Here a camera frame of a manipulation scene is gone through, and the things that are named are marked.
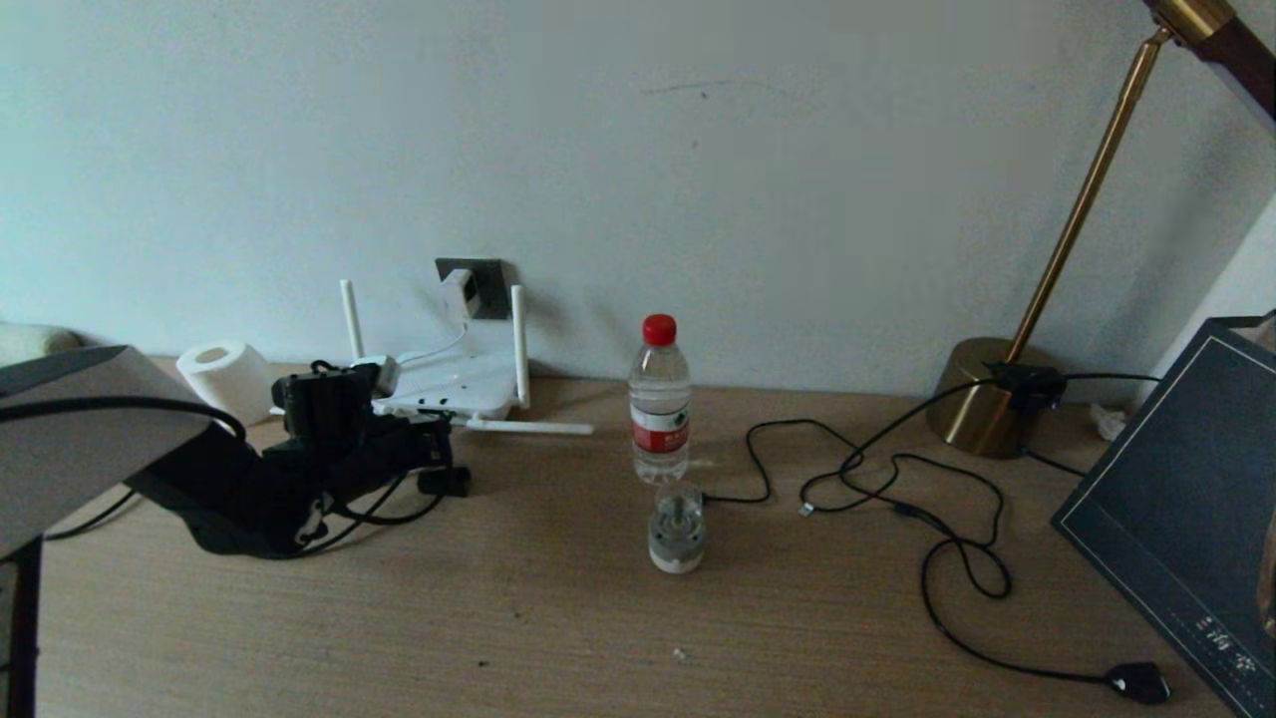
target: gold lamp arm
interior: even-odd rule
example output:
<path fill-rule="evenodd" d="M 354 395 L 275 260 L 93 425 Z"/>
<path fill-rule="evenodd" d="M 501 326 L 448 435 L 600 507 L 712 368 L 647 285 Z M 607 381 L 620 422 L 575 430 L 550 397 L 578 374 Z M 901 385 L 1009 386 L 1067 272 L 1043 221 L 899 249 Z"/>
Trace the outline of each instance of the gold lamp arm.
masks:
<path fill-rule="evenodd" d="M 1086 181 L 1081 185 L 1077 200 L 1072 205 L 1072 213 L 1068 214 L 1068 221 L 1063 224 L 1063 233 L 1059 235 L 1059 241 L 1054 245 L 1054 254 L 1050 255 L 1050 263 L 1046 264 L 1045 273 L 1041 274 L 1041 281 L 1037 282 L 1036 292 L 1032 295 L 1032 300 L 1028 301 L 1028 307 L 1023 312 L 1023 319 L 1020 320 L 1020 328 L 1014 332 L 1014 339 L 1005 352 L 1007 365 L 1017 362 L 1023 353 L 1023 348 L 1028 343 L 1028 337 L 1032 334 L 1032 328 L 1036 326 L 1037 319 L 1041 316 L 1041 310 L 1045 309 L 1045 302 L 1050 298 L 1050 291 L 1054 289 L 1054 284 L 1059 279 L 1059 273 L 1063 272 L 1063 264 L 1068 260 L 1072 245 L 1077 241 L 1077 235 L 1081 233 L 1082 224 L 1086 223 L 1086 217 L 1090 214 L 1090 208 L 1095 204 L 1095 198 L 1099 196 L 1099 189 L 1108 175 L 1108 167 L 1111 166 L 1113 157 L 1116 156 L 1116 148 L 1120 145 L 1125 128 L 1129 125 L 1129 119 L 1134 115 L 1134 106 L 1138 105 L 1138 99 L 1143 94 L 1147 78 L 1152 75 L 1152 68 L 1156 65 L 1156 55 L 1161 50 L 1161 45 L 1165 45 L 1171 37 L 1174 37 L 1173 32 L 1165 27 L 1157 27 L 1156 33 L 1138 46 L 1134 61 L 1125 74 L 1125 84 L 1120 88 L 1116 107 L 1113 108 L 1113 116 L 1108 120 L 1108 129 L 1099 143 L 1099 150 L 1095 152 L 1095 158 L 1090 162 L 1090 172 L 1086 173 Z"/>

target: desk surface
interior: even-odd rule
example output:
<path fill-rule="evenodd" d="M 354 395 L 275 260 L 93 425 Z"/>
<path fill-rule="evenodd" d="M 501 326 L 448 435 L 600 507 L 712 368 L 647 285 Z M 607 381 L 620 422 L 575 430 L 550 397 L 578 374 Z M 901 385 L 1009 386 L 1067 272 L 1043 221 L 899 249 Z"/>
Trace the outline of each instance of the desk surface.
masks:
<path fill-rule="evenodd" d="M 760 436 L 776 499 L 708 508 L 704 564 L 664 575 L 647 557 L 652 490 L 629 465 L 623 385 L 540 380 L 533 392 L 524 418 L 593 422 L 597 434 L 458 432 L 471 497 L 416 524 L 361 529 L 328 555 L 203 553 L 148 502 L 48 546 L 41 715 L 1229 714 L 1049 527 L 1069 476 L 966 457 L 921 421 L 861 474 L 880 477 L 891 451 L 911 450 L 997 482 L 1014 594 L 979 597 L 948 556 L 934 576 L 946 621 L 994 656 L 1046 668 L 1156 661 L 1176 691 L 1169 705 L 997 670 L 946 641 L 919 594 L 934 532 L 880 505 L 799 517 L 798 487 L 842 458 L 814 430 Z M 754 492 L 749 426 L 813 417 L 863 440 L 912 404 L 697 390 L 690 476 L 711 492 Z M 278 421 L 251 430 L 258 448 L 282 439 Z M 1083 467 L 1102 445 L 1081 411 L 1064 409 L 1044 422 L 1037 449 Z M 897 487 L 958 531 L 986 532 L 991 499 L 972 482 L 909 467 Z M 404 487 L 384 511 L 421 502 Z"/>

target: plastic bottle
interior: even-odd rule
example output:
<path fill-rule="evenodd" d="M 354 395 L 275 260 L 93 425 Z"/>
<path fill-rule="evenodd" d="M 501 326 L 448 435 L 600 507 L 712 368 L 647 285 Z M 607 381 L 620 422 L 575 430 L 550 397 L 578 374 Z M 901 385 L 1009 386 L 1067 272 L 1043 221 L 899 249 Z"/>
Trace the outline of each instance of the plastic bottle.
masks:
<path fill-rule="evenodd" d="M 672 316 L 647 316 L 642 333 L 643 347 L 629 372 L 629 416 L 634 472 L 660 487 L 647 547 L 662 571 L 685 574 L 699 566 L 706 538 L 703 496 L 683 478 L 690 453 L 692 377 L 675 343 Z"/>

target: electrical outlet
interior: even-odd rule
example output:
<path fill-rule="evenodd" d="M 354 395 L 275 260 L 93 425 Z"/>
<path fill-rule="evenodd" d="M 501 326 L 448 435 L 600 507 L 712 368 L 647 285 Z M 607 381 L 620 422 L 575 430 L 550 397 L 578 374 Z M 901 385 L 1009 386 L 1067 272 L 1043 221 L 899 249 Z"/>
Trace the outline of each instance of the electrical outlet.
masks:
<path fill-rule="evenodd" d="M 509 319 L 509 284 L 505 283 L 504 263 L 500 259 L 435 259 L 439 281 L 448 278 L 453 269 L 470 269 L 478 284 L 478 310 L 475 319 Z"/>

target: white cable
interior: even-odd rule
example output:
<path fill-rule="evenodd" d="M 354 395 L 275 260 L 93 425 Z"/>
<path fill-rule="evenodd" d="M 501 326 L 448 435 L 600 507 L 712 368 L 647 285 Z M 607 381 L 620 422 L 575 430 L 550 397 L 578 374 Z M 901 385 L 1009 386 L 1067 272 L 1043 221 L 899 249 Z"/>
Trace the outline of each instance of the white cable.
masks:
<path fill-rule="evenodd" d="M 449 341 L 448 343 L 440 346 L 439 348 L 435 348 L 434 351 L 426 351 L 425 353 L 417 353 L 416 356 L 411 356 L 408 358 L 401 358 L 399 366 L 410 365 L 412 362 L 420 362 L 421 358 L 429 358 L 430 356 L 434 356 L 436 353 L 443 353 L 444 351 L 459 343 L 461 339 L 464 338 L 467 333 L 470 333 L 470 321 L 462 323 L 461 333 L 458 333 L 457 337 Z"/>

